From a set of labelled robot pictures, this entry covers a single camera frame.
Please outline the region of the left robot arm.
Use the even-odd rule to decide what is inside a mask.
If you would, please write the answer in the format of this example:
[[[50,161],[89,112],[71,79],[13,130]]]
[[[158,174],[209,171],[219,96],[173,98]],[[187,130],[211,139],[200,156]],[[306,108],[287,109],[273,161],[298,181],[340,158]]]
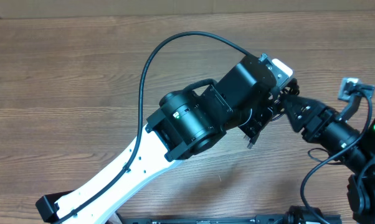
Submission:
[[[141,136],[76,190],[41,197],[46,223],[105,223],[151,180],[210,149],[229,129],[249,144],[276,115],[274,100],[293,71],[276,58],[244,57],[221,80],[201,80],[172,91],[148,117]]]

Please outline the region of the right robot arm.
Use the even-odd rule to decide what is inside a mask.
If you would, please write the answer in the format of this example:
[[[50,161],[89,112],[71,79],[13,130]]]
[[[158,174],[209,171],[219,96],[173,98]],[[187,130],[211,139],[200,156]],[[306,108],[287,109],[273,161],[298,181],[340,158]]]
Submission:
[[[368,103],[368,115],[362,131],[351,127],[347,120],[354,114],[361,102]],[[329,157],[312,168],[300,186],[300,196],[305,207],[320,222],[326,223],[305,197],[309,178],[331,161],[346,166],[353,174],[348,179],[348,202],[357,223],[375,223],[375,118],[372,118],[371,96],[354,91],[348,105],[342,112],[324,103],[296,95],[281,97],[283,109],[296,133],[313,144],[319,144]]]

